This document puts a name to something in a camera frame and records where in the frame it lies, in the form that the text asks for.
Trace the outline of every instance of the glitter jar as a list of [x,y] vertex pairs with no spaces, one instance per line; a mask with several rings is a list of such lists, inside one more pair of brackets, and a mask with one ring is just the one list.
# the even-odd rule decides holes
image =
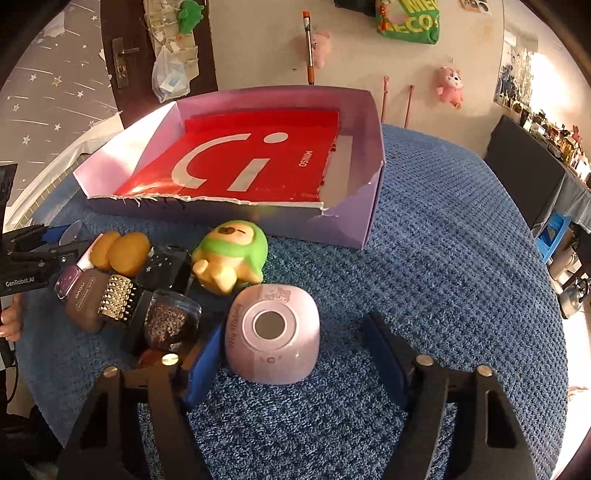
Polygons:
[[182,342],[195,342],[201,305],[170,290],[156,290],[144,323],[150,348],[177,352]]

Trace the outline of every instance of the plastic bag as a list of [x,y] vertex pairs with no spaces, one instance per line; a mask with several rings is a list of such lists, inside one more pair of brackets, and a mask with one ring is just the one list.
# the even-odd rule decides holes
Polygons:
[[437,0],[376,0],[384,37],[434,45],[439,40]]
[[191,91],[183,63],[167,47],[162,47],[152,70],[152,90],[160,103]]

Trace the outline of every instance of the door lock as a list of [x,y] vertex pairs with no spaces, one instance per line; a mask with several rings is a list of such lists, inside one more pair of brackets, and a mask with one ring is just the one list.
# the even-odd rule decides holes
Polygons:
[[117,77],[117,87],[125,88],[129,86],[129,78],[127,75],[127,64],[125,63],[125,56],[134,54],[139,51],[139,48],[125,49],[123,38],[114,38],[113,45],[113,60],[115,62],[115,76]]

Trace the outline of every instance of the pink round speaker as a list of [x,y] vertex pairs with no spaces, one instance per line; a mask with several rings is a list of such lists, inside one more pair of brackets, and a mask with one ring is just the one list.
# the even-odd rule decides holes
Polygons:
[[320,318],[308,292],[262,284],[238,294],[226,324],[226,357],[252,382],[287,385],[312,372],[320,347]]

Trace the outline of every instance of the brown bottle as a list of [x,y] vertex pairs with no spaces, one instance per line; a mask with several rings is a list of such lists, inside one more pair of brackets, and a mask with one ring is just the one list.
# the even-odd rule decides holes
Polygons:
[[108,274],[92,269],[85,271],[70,290],[66,313],[85,332],[96,333],[103,325],[99,308],[108,283]]

